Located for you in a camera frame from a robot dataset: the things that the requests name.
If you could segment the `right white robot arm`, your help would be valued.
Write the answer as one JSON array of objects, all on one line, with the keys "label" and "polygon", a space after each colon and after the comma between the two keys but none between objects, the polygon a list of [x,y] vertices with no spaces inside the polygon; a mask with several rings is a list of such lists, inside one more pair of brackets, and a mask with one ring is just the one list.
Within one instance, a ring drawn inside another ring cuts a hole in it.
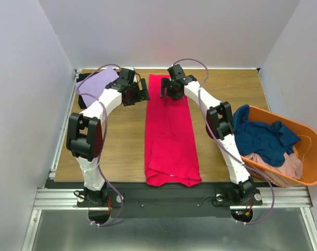
[{"label": "right white robot arm", "polygon": [[247,171],[234,138],[234,122],[231,105],[213,97],[203,83],[193,75],[186,75],[182,66],[175,62],[168,68],[169,77],[161,81],[160,97],[173,99],[188,97],[199,105],[207,134],[221,150],[231,181],[231,197],[237,204],[252,200],[257,188]]}]

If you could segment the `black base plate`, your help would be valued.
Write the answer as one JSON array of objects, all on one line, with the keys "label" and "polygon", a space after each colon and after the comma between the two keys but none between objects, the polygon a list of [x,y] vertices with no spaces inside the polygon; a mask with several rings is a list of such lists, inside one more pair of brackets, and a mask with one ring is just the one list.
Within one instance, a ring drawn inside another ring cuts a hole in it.
[{"label": "black base plate", "polygon": [[88,209],[89,219],[105,223],[119,218],[192,218],[236,216],[251,220],[252,209],[263,204],[260,191],[244,192],[229,182],[205,182],[193,187],[170,183],[161,187],[144,182],[115,182],[101,191],[76,190],[77,207]]}]

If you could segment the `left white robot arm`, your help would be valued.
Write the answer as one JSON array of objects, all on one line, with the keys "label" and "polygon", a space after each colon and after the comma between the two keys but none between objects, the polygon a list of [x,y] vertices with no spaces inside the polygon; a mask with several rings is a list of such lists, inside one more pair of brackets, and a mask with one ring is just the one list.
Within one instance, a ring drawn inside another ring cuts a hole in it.
[{"label": "left white robot arm", "polygon": [[145,79],[134,68],[121,68],[117,79],[108,83],[99,97],[89,97],[94,102],[87,109],[69,116],[66,148],[79,163],[84,178],[84,190],[74,193],[78,202],[101,207],[110,201],[99,167],[107,134],[101,126],[108,124],[108,115],[116,107],[134,105],[150,97]]}]

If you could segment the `navy blue t shirt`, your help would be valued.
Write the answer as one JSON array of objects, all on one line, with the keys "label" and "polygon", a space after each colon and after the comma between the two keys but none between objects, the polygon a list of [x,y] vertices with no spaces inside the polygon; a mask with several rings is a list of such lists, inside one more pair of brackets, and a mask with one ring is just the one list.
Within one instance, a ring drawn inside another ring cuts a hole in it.
[{"label": "navy blue t shirt", "polygon": [[258,154],[274,167],[284,164],[284,154],[292,154],[301,138],[280,121],[267,124],[249,120],[251,108],[243,105],[233,115],[234,137],[240,155]]}]

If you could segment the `orange plastic basket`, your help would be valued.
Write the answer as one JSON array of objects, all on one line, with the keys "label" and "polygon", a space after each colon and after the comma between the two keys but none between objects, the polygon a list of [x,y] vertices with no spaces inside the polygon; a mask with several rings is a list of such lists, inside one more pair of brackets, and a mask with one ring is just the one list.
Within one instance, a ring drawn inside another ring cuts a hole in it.
[{"label": "orange plastic basket", "polygon": [[294,179],[275,170],[260,165],[252,160],[242,157],[246,165],[262,172],[272,183],[280,187],[315,186],[317,185],[317,132],[312,128],[279,116],[270,111],[250,106],[249,120],[261,121],[272,124],[281,121],[292,132],[301,138],[294,147],[294,153],[302,161],[302,175],[300,179]]}]

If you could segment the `folded lilac t shirt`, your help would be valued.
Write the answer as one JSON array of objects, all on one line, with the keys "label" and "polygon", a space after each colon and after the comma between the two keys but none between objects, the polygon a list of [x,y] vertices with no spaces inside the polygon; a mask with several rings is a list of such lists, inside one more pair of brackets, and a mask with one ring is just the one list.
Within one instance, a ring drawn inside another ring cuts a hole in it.
[{"label": "folded lilac t shirt", "polygon": [[[95,73],[92,77],[86,80],[80,87],[79,92],[82,93],[90,93],[95,97],[99,97],[107,84],[115,81],[118,78],[117,72],[109,67],[101,72]],[[79,95],[78,104],[81,109],[88,108],[93,102],[96,100],[91,96],[87,95]]]}]

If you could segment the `red t shirt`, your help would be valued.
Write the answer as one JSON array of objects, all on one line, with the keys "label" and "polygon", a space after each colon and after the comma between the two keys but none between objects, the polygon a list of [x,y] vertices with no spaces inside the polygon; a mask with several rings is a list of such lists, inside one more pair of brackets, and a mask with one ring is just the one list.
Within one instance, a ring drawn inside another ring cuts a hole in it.
[{"label": "red t shirt", "polygon": [[202,182],[187,97],[160,96],[163,75],[149,76],[150,100],[145,124],[146,183],[160,187],[178,182],[187,187]]}]

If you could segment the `pink t shirt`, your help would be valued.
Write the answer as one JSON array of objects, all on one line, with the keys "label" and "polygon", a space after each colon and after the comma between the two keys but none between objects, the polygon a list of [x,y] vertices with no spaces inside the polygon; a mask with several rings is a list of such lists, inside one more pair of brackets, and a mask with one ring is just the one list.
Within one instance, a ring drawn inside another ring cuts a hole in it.
[{"label": "pink t shirt", "polygon": [[279,167],[274,167],[266,162],[256,153],[251,153],[242,158],[249,167],[262,172],[266,178],[274,185],[289,188],[299,184],[297,181],[302,176],[302,161],[295,153],[284,154],[284,163]]}]

